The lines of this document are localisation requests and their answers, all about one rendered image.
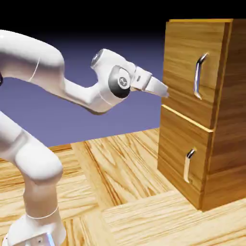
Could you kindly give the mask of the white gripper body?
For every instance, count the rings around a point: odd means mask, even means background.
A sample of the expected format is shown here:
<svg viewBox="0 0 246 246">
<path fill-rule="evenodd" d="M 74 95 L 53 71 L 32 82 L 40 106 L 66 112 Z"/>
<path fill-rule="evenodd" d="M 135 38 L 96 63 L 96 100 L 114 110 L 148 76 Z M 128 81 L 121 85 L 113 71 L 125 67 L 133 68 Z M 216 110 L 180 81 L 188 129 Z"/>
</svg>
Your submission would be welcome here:
<svg viewBox="0 0 246 246">
<path fill-rule="evenodd" d="M 162 98 L 167 98 L 169 96 L 168 86 L 153 76 L 146 86 L 146 92 Z"/>
</svg>

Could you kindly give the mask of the large wooden cabinet door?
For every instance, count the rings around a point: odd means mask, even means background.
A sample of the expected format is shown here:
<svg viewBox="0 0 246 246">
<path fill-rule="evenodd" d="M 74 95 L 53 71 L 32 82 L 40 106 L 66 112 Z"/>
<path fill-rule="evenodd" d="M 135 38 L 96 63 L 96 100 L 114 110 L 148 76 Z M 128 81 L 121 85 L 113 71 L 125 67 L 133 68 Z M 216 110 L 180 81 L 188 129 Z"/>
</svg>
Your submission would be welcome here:
<svg viewBox="0 0 246 246">
<path fill-rule="evenodd" d="M 166 24 L 163 81 L 169 98 L 163 103 L 208 129 L 214 128 L 227 51 L 229 22 L 169 21 Z M 193 92 L 196 62 L 202 63 L 199 92 Z"/>
</svg>

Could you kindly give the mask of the small wooden cabinet door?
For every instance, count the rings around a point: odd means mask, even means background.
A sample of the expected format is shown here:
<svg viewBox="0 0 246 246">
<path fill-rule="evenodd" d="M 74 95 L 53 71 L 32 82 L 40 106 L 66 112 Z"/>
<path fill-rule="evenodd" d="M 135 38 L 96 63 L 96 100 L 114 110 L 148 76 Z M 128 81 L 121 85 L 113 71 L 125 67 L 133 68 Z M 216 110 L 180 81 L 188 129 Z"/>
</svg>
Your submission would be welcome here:
<svg viewBox="0 0 246 246">
<path fill-rule="evenodd" d="M 213 130 L 162 105 L 158 170 L 197 209 L 201 208 L 212 137 Z M 190 160 L 190 183 L 187 183 L 183 178 L 184 164 L 185 157 L 192 148 L 197 151 Z"/>
</svg>

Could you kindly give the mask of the light wooden cabinet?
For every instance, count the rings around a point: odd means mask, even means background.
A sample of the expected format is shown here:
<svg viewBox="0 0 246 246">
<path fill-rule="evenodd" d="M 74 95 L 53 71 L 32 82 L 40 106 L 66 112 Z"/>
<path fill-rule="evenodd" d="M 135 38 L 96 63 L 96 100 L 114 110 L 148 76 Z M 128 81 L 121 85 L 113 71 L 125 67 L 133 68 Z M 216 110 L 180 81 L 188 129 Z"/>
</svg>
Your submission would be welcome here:
<svg viewBox="0 0 246 246">
<path fill-rule="evenodd" d="M 246 19 L 181 19 L 229 22 L 218 106 L 199 210 L 246 198 Z"/>
</svg>

